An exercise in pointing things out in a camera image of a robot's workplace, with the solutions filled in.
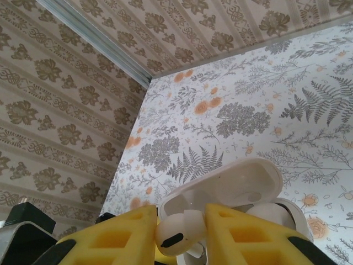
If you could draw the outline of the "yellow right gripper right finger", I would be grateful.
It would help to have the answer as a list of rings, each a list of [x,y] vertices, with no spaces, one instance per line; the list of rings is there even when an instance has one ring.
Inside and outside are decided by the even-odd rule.
[[[322,253],[305,236],[217,204],[207,204],[210,264],[322,264]]]

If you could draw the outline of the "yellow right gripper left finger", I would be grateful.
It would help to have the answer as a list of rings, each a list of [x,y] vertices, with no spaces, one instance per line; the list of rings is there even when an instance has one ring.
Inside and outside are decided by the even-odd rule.
[[[61,238],[36,264],[154,264],[157,209],[143,206]]]

